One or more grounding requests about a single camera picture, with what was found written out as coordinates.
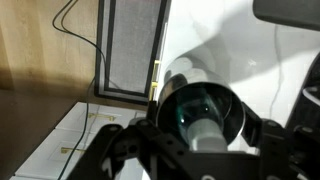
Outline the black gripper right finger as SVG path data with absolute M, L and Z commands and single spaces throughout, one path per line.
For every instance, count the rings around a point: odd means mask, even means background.
M 289 162 L 289 147 L 285 130 L 273 120 L 261 119 L 242 103 L 245 122 L 241 136 L 246 144 L 259 150 L 255 160 L 241 165 L 240 180 L 297 180 Z

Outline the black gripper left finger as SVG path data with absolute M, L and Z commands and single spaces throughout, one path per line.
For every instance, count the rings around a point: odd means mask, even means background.
M 130 121 L 123 129 L 118 124 L 103 126 L 67 180 L 115 180 L 126 160 L 137 158 L 151 180 L 160 180 L 157 154 L 152 143 L 157 102 L 148 103 L 147 115 Z

